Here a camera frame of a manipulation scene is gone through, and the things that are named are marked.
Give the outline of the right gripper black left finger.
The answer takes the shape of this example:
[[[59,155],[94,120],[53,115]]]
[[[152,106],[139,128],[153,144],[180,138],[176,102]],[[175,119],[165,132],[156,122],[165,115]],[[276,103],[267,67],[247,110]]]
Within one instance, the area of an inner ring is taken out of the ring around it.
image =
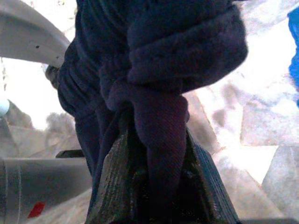
[[[104,159],[98,195],[88,224],[142,224],[148,196],[146,149],[133,131],[125,131]]]

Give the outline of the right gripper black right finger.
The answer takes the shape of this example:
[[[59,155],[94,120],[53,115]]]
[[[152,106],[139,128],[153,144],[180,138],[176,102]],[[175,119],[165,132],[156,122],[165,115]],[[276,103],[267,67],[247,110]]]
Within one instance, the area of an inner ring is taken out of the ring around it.
[[[181,221],[193,224],[239,224],[220,174],[208,151],[186,135],[181,174]]]

